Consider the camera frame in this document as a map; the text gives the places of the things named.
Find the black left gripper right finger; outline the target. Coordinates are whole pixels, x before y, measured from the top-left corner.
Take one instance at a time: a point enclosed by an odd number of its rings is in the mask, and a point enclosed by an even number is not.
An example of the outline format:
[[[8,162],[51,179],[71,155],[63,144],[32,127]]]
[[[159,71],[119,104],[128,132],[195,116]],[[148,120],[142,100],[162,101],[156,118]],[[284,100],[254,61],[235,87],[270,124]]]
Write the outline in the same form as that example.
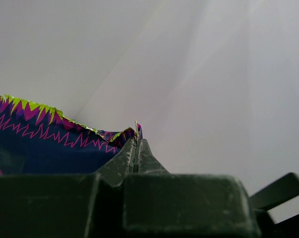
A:
[[[136,147],[136,172],[140,174],[169,174],[152,154],[146,139],[141,139]]]

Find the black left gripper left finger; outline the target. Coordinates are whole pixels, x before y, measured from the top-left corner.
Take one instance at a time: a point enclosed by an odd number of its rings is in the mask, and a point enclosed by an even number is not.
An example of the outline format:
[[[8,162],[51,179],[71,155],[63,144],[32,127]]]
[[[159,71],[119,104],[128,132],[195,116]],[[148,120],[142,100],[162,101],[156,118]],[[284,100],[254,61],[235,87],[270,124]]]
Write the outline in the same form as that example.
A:
[[[95,174],[110,186],[120,186],[128,173],[133,173],[136,152],[136,139],[130,138],[122,149],[107,163],[95,171]]]

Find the purple snack bag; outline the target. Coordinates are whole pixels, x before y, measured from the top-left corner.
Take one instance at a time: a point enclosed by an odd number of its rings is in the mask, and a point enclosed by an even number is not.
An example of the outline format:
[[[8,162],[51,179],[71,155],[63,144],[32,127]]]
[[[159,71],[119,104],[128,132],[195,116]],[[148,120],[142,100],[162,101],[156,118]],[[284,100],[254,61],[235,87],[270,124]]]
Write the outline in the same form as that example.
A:
[[[0,175],[93,173],[129,139],[141,137],[140,125],[97,130],[54,107],[0,96]]]

